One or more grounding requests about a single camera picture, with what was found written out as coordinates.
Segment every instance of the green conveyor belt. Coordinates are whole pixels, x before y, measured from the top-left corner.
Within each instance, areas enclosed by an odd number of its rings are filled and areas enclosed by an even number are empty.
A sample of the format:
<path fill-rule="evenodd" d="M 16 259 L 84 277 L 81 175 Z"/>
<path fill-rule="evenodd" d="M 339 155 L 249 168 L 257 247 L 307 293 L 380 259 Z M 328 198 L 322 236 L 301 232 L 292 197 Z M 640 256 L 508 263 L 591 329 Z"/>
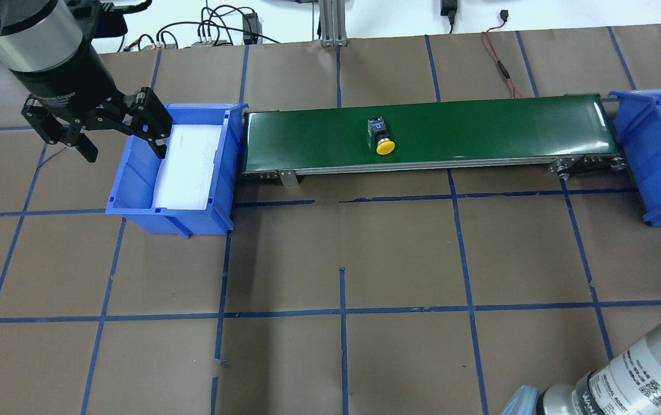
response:
<path fill-rule="evenodd" d="M 396 149 L 369 148 L 383 116 Z M 243 176 L 549 163 L 620 152 L 597 95 L 385 105 L 246 115 Z"/>

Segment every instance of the white foam padding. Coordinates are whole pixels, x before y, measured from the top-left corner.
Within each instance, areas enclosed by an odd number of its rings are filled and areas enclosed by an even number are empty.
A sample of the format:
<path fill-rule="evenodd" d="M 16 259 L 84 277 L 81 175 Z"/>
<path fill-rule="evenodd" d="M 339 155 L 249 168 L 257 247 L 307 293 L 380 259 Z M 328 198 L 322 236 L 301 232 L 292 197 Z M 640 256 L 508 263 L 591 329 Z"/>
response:
<path fill-rule="evenodd" d="M 222 126 L 175 124 L 153 189 L 153 207 L 205 210 Z"/>

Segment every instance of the black cable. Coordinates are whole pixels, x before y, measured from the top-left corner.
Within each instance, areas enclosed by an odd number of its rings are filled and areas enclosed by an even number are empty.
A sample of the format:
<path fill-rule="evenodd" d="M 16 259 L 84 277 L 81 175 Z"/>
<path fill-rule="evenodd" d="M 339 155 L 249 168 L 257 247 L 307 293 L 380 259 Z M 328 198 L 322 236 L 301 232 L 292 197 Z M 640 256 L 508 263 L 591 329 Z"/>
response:
<path fill-rule="evenodd" d="M 243 8 L 248 8 L 249 10 L 251 10 L 251 13 L 256 13 L 256 10 L 254 10 L 254 9 L 251 8 L 251 7 L 235 7 L 235 6 L 231 6 L 231 5 L 220 5 L 220 6 L 218 6 L 218 7 L 215 7 L 215 8 L 213 9 L 213 11 L 214 11 L 215 13 L 217 13 L 218 10 L 220 10 L 220 9 L 222 9 L 222 8 L 224 8 L 224 7 L 230 9 L 231 11 L 222 14 L 222 16 L 227 16 L 227 15 L 229 15 L 229 14 L 232 13 L 232 12 L 238 12 L 238 13 L 240 13 L 241 17 L 243 17 L 243 20 L 246 21 L 246 24 L 248 24 L 248 31 L 251 32 L 251 33 L 254 32 L 253 27 L 251 27 L 251 21 L 248 20 L 248 16 L 246 16 L 245 13 L 243 13 L 243 12 L 241 11 L 241 9 L 243 9 Z"/>
<path fill-rule="evenodd" d="M 156 45 L 156 42 L 154 42 L 153 37 L 151 37 L 151 35 L 144 33 L 143 35 L 140 35 L 138 37 L 138 40 L 135 41 L 135 44 L 138 45 L 138 50 L 141 50 L 141 40 L 143 40 L 144 37 L 148 37 L 148 40 L 151 40 L 151 44 Z"/>
<path fill-rule="evenodd" d="M 120 39 L 120 45 L 118 46 L 118 50 L 115 51 L 115 53 L 120 52 L 120 50 L 123 50 L 123 45 L 125 44 L 125 35 Z"/>
<path fill-rule="evenodd" d="M 217 9 L 211 9 L 209 7 L 204 7 L 201 11 L 201 16 L 200 16 L 202 21 L 205 21 L 205 10 L 210 12 L 210 16 L 209 16 L 210 18 L 208 19 L 209 21 L 212 21 L 213 17 L 217 17 L 217 18 L 220 19 L 220 23 L 222 23 L 223 26 L 227 27 L 227 25 L 225 24 L 225 20 L 223 20 L 222 17 L 227 16 L 231 12 L 223 13 L 222 15 L 220 15 L 219 13 L 217 13 L 217 11 L 216 11 Z M 198 30 L 198 36 L 199 36 L 199 31 L 202 30 L 202 37 L 204 37 L 205 39 L 207 39 L 208 36 L 212 37 L 212 33 L 210 31 L 210 25 L 209 24 L 207 24 L 207 35 L 205 35 L 205 25 L 201 24 L 200 26 L 198 26 L 197 30 Z M 228 34 L 228 41 L 232 44 L 233 43 L 233 36 L 231 36 L 231 33 L 229 31 L 225 31 L 225 32 L 227 32 L 227 34 Z M 215 39 L 214 44 L 217 44 L 218 40 L 220 40 L 220 29 L 217 29 L 217 38 Z"/>
<path fill-rule="evenodd" d="M 171 36 L 172 39 L 174 39 L 174 49 L 179 49 L 179 43 L 177 42 L 177 37 L 174 35 L 174 33 L 170 32 L 170 31 L 161 31 L 161 42 L 162 42 L 162 44 L 164 44 L 164 47 L 167 47 L 167 41 L 166 41 L 166 39 L 164 39 L 164 34 L 165 33 L 168 33 L 169 36 Z"/>
<path fill-rule="evenodd" d="M 176 26 L 178 24 L 208 24 L 209 26 L 218 27 L 220 29 L 226 29 L 227 31 L 236 31 L 236 32 L 246 33 L 246 34 L 249 34 L 249 35 L 255 35 L 255 36 L 258 36 L 258 37 L 262 37 L 263 39 L 269 40 L 270 42 L 273 42 L 275 44 L 281 43 L 278 40 L 274 40 L 274 39 L 272 39 L 271 37 L 268 37 L 268 36 L 260 35 L 258 33 L 253 33 L 253 32 L 249 32 L 249 31 L 244 31 L 243 29 L 236 29 L 235 27 L 220 26 L 219 24 L 214 23 L 214 22 L 209 21 L 209 20 L 208 21 L 175 21 L 174 23 L 169 23 L 166 26 L 159 29 L 158 32 L 156 33 L 157 37 L 159 37 L 161 32 L 164 31 L 165 29 L 169 29 L 169 27 Z"/>

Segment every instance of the red wire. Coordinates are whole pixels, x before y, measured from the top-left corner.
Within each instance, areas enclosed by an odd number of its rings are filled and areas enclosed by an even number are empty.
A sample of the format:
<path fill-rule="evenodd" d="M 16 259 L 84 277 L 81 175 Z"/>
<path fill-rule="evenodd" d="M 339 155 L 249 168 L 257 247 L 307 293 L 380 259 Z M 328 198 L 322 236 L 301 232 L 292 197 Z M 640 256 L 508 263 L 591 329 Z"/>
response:
<path fill-rule="evenodd" d="M 492 55 L 494 55 L 494 60 L 499 62 L 499 56 L 497 56 L 497 51 L 494 50 L 494 45 L 492 45 L 492 40 L 489 39 L 489 31 L 493 31 L 494 29 L 501 29 L 504 26 L 504 23 L 500 24 L 499 26 L 495 27 L 489 27 L 489 29 L 486 30 L 486 32 L 481 32 L 481 35 L 486 39 L 486 42 L 489 44 L 489 49 L 492 51 Z M 512 89 L 515 90 L 517 95 L 520 95 L 520 98 L 522 98 L 522 93 L 520 93 L 520 90 L 517 89 L 517 86 L 515 86 L 515 83 L 512 82 L 512 79 L 507 79 L 507 83 L 512 87 Z"/>

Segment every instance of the robotic arm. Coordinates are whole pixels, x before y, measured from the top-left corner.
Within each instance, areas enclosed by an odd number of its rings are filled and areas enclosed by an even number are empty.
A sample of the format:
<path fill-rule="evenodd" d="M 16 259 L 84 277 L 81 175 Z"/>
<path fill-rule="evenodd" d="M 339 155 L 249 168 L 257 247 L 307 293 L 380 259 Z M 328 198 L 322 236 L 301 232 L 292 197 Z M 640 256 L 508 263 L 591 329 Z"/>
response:
<path fill-rule="evenodd" d="M 0 61 L 30 91 L 21 113 L 47 144 L 94 163 L 97 147 L 82 130 L 114 129 L 146 140 L 162 159 L 171 115 L 151 88 L 120 92 L 90 44 L 107 13 L 129 12 L 99 0 L 0 0 Z"/>

